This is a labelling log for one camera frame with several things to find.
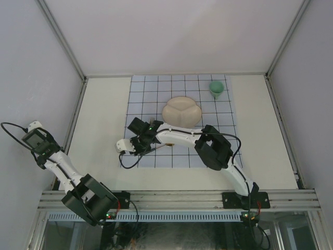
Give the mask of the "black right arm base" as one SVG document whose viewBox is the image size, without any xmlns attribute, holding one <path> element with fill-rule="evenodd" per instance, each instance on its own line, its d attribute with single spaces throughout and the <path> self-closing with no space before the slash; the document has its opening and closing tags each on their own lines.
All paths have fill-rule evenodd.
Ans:
<svg viewBox="0 0 333 250">
<path fill-rule="evenodd" d="M 225 209 L 269 209 L 271 207 L 268 194 L 266 192 L 258 192 L 248 196 L 238 195 L 236 192 L 223 192 L 222 202 Z"/>
</svg>

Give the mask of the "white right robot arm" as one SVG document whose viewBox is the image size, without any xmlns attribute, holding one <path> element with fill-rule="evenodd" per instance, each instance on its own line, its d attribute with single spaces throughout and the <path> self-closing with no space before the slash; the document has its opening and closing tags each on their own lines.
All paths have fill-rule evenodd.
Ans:
<svg viewBox="0 0 333 250">
<path fill-rule="evenodd" d="M 147 123 L 134 118 L 128 129 L 135 134 L 125 139 L 125 151 L 143 156 L 152 150 L 152 144 L 174 144 L 193 148 L 203 164 L 215 171 L 221 171 L 239 195 L 243 207 L 250 208 L 258 201 L 258 185 L 244 173 L 236 161 L 228 137 L 239 140 L 235 135 L 220 133 L 215 127 L 206 125 L 203 129 L 188 129 L 172 126 L 155 120 Z"/>
</svg>

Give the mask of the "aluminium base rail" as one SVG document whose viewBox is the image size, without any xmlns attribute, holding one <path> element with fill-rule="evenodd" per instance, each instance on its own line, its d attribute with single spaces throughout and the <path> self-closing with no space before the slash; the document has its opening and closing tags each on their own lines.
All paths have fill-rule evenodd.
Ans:
<svg viewBox="0 0 333 250">
<path fill-rule="evenodd" d="M 314 190 L 267 190 L 271 210 L 320 210 Z M 143 211 L 149 210 L 222 210 L 222 191 L 131 191 L 131 200 Z M 39 211 L 66 211 L 61 191 L 45 191 Z"/>
</svg>

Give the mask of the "white black-grid tablecloth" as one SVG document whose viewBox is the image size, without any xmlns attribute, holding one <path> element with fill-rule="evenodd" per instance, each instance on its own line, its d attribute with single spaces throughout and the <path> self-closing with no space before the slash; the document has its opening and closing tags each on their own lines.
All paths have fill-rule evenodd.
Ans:
<svg viewBox="0 0 333 250">
<path fill-rule="evenodd" d="M 224 92 L 218 99 L 214 99 L 210 94 L 209 84 L 212 81 L 221 81 L 224 85 Z M 229 77 L 223 74 L 133 76 L 125 125 L 129 126 L 135 117 L 145 122 L 149 122 L 151 117 L 162 121 L 164 106 L 170 99 L 179 96 L 193 99 L 201 108 L 201 120 L 194 126 L 195 129 L 203 129 L 205 125 L 209 124 L 221 133 L 235 135 L 239 138 L 232 84 Z M 237 149 L 239 142 L 232 137 L 227 139 L 232 145 L 232 151 L 237 152 L 237 163 L 243 167 L 241 151 Z M 121 159 L 125 166 L 135 165 L 136 168 L 205 167 L 193 148 L 179 145 L 163 147 L 143 157 L 126 153 Z"/>
</svg>

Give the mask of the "aluminium enclosure frame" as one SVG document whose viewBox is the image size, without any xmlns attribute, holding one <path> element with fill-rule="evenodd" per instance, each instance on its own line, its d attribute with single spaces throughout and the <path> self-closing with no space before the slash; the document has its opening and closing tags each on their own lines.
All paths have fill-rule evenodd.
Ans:
<svg viewBox="0 0 333 250">
<path fill-rule="evenodd" d="M 232 84 L 245 172 L 264 190 L 297 188 L 264 74 L 301 1 L 42 1 L 84 94 L 69 156 L 119 190 L 223 190 L 203 168 L 120 167 L 133 76 L 223 74 Z"/>
</svg>

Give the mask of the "gold fork green handle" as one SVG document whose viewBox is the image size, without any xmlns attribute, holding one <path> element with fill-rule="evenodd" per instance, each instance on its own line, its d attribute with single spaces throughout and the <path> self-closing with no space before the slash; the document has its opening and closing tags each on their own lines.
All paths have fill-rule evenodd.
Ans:
<svg viewBox="0 0 333 250">
<path fill-rule="evenodd" d="M 151 117 L 151 118 L 149 119 L 149 123 L 150 123 L 150 124 L 153 124 L 154 121 L 155 121 L 155 118 L 154 118 L 154 117 Z"/>
</svg>

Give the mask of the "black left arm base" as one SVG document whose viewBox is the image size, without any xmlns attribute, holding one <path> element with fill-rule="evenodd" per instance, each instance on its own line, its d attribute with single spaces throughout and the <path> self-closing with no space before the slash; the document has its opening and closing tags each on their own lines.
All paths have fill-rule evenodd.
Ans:
<svg viewBox="0 0 333 250">
<path fill-rule="evenodd" d="M 121 191 L 121 192 L 113 192 L 113 195 L 120 202 L 120 209 L 128 209 L 130 206 L 129 199 L 131 198 L 131 194 L 129 192 Z"/>
</svg>

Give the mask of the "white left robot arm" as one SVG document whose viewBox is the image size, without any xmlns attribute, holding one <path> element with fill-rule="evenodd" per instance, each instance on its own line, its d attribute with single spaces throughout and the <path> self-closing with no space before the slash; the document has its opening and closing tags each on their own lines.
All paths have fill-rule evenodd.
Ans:
<svg viewBox="0 0 333 250">
<path fill-rule="evenodd" d="M 62 203 L 90 225 L 104 226 L 108 211 L 119 204 L 117 197 L 91 175 L 80 174 L 45 129 L 27 129 L 22 141 L 36 155 L 37 165 L 52 172 L 65 188 Z"/>
</svg>

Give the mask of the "cream divided plate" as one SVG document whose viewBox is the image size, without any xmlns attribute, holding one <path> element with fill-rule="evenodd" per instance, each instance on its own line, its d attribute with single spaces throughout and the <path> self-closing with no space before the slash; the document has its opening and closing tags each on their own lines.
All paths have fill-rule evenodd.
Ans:
<svg viewBox="0 0 333 250">
<path fill-rule="evenodd" d="M 172 126 L 192 128 L 201 120 L 202 111 L 196 102 L 184 96 L 170 99 L 162 110 L 163 120 Z"/>
</svg>

